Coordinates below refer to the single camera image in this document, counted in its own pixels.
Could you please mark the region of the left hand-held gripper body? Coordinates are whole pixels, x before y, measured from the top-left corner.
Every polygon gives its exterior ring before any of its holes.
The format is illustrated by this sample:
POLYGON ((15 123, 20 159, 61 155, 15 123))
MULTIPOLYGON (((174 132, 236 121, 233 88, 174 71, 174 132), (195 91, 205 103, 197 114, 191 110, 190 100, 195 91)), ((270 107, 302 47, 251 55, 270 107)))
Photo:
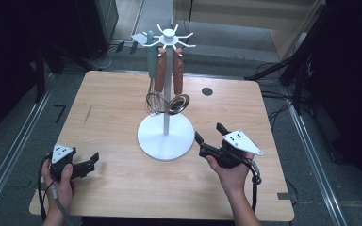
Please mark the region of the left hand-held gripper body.
POLYGON ((52 151, 50 173, 54 180, 59 181, 64 167, 73 164, 73 156, 76 154, 75 147, 67 147, 56 144, 52 151))

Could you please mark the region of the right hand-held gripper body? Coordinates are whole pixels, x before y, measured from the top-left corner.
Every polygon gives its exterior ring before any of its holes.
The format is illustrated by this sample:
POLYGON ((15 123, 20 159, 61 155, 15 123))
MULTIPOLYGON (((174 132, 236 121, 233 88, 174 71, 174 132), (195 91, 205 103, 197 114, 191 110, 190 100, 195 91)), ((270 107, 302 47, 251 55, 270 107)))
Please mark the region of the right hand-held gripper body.
POLYGON ((222 136, 222 144, 219 148, 205 143, 199 151, 201 157, 211 155, 222 168, 226 169, 232 169, 241 164, 247 153, 263 154, 242 130, 230 131, 228 135, 222 136))

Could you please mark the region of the white utensil rack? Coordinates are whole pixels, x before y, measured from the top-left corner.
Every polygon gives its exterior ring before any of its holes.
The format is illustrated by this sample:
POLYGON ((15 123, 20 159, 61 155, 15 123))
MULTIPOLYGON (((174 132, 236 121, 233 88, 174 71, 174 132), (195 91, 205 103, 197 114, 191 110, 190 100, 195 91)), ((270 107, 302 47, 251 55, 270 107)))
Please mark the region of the white utensil rack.
MULTIPOLYGON (((187 46, 188 36, 178 36, 178 28, 159 28, 154 34, 157 47, 166 50, 167 64, 163 94, 169 103, 174 97, 173 93, 173 54, 177 48, 182 50, 187 46)), ((159 161, 172 161, 185 155, 192 146, 194 139, 193 126, 182 112, 169 115, 166 111, 158 115, 151 115, 141 121, 138 128, 138 143, 141 149, 150 157, 159 161)))

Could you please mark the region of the wooden handled metal ladle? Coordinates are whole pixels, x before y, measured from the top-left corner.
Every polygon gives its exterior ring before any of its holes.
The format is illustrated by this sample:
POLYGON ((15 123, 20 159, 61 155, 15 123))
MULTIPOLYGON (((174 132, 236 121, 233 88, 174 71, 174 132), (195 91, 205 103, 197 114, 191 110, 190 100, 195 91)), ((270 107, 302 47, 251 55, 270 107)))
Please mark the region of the wooden handled metal ladle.
POLYGON ((190 98, 183 92, 184 87, 184 60, 183 50, 177 48, 173 54, 173 93, 167 107, 169 115, 176 115, 184 111, 189 105, 190 98))

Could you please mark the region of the wooden handled mesh strainer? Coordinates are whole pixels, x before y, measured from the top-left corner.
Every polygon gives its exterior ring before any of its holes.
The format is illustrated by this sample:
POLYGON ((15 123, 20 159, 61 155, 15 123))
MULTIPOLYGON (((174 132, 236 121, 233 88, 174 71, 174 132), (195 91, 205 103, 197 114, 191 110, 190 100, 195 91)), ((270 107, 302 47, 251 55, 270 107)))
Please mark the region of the wooden handled mesh strainer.
POLYGON ((146 95, 146 102, 152 115, 164 113, 167 107, 167 100, 163 94, 166 76, 166 50, 157 48, 156 53, 156 75, 151 91, 146 95))

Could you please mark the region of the teal handled wire whisk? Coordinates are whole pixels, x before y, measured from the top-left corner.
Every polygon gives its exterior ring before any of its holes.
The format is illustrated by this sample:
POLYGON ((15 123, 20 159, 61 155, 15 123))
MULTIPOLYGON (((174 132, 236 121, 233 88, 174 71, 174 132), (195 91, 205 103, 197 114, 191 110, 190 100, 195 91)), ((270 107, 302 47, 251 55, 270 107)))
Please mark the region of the teal handled wire whisk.
POLYGON ((148 62, 148 73, 150 77, 150 85, 148 89, 148 93, 151 91, 153 87, 153 82, 156 75, 156 53, 157 53, 157 46, 154 42, 154 32, 149 31, 147 33, 147 62, 148 62))

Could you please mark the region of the person's left hand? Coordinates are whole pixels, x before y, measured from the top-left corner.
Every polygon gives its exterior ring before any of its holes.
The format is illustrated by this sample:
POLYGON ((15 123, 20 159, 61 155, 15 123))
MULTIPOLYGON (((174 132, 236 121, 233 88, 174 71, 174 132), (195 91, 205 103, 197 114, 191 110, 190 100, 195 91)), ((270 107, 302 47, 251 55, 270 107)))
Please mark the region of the person's left hand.
POLYGON ((70 210, 72 198, 73 198, 73 188, 71 183, 71 176, 73 174, 73 166, 67 164, 62 173, 61 179, 59 182, 55 181, 50 172, 51 161, 49 159, 45 160, 42 165, 41 175, 43 181, 49 186, 55 186, 58 192, 58 200, 60 204, 66 211, 70 210))

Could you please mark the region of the person's right hand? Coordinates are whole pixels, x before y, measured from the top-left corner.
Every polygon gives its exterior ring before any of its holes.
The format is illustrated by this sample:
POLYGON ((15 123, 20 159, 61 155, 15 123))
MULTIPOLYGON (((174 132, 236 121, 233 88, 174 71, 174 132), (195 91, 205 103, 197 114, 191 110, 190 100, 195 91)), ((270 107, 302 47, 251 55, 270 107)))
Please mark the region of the person's right hand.
POLYGON ((211 156, 206 156, 208 165, 217 173, 221 186, 227 196, 245 194, 245 181, 249 173, 249 169, 243 165, 232 169, 222 168, 217 160, 211 156))

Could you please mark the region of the black metal stand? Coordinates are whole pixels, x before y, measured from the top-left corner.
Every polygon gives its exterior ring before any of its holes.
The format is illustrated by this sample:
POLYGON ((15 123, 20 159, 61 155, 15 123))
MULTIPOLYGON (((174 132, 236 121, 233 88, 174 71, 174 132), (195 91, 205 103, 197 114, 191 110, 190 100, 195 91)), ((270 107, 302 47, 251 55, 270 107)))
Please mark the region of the black metal stand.
POLYGON ((41 42, 36 48, 36 87, 37 94, 35 102, 38 103, 45 93, 44 54, 41 42))

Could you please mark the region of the black angled stand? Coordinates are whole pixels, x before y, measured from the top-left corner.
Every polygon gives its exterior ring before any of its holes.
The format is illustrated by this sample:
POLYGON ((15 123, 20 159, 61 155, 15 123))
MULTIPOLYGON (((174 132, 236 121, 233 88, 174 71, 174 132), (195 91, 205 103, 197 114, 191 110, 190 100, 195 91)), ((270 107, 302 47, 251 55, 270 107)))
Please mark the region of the black angled stand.
POLYGON ((338 1, 339 0, 324 0, 325 5, 321 7, 321 13, 318 19, 309 29, 302 44, 291 56, 279 63, 275 63, 273 66, 262 72, 245 76, 244 79, 248 81, 257 81, 270 73, 285 69, 281 74, 280 83, 284 87, 290 85, 292 81, 295 81, 292 104, 296 112, 301 114, 302 90, 304 77, 308 75, 308 62, 315 52, 316 45, 319 44, 324 37, 325 27, 330 22, 338 1))

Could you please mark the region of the white paper tag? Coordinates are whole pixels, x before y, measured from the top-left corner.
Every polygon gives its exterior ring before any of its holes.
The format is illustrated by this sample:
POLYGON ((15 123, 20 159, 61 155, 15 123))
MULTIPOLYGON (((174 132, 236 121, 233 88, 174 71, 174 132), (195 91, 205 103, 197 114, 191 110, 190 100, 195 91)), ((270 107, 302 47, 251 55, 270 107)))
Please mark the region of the white paper tag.
POLYGON ((131 38, 133 41, 137 42, 140 45, 144 45, 147 43, 147 37, 142 33, 134 34, 131 36, 131 38))

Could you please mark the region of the black cabinet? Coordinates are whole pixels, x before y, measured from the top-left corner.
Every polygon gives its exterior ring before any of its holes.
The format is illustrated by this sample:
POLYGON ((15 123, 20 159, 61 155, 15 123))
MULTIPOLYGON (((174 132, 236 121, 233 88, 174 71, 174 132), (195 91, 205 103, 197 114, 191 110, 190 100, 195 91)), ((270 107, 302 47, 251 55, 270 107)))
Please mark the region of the black cabinet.
POLYGON ((93 59, 108 50, 119 14, 116 0, 74 0, 80 24, 82 57, 93 59))

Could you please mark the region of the metal floor rail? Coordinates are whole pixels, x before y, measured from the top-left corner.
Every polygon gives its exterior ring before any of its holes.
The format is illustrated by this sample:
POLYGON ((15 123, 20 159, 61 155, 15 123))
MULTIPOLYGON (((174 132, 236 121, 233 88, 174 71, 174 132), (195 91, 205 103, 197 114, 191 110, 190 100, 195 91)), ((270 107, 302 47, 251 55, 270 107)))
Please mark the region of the metal floor rail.
POLYGON ((325 170, 322 167, 321 161, 317 155, 316 148, 306 129, 304 119, 298 114, 293 104, 288 108, 289 114, 294 122, 296 131, 303 144, 304 151, 307 155, 308 162, 313 171, 317 185, 322 195, 322 199, 327 208, 329 216, 334 226, 348 226, 346 218, 340 207, 337 196, 328 180, 325 170))
POLYGON ((0 194, 45 109, 57 78, 58 74, 49 73, 41 99, 35 102, 36 90, 32 88, 0 124, 0 194))

